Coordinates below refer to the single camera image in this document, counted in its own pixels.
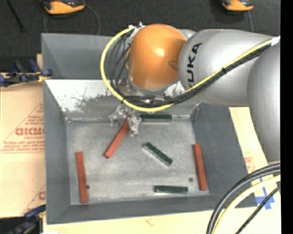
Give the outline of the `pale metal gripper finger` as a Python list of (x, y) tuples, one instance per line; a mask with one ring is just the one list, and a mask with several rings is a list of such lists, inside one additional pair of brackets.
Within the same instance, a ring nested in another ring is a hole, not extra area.
[(122, 118), (122, 114), (118, 113), (118, 112), (113, 112), (112, 114), (110, 114), (108, 116), (109, 120), (110, 120), (110, 124), (113, 125), (116, 123), (116, 121), (118, 121), (119, 119)]
[(130, 136), (136, 136), (139, 134), (139, 124), (140, 124), (140, 120), (138, 117), (131, 117), (128, 120), (129, 123), (129, 130), (130, 130)]

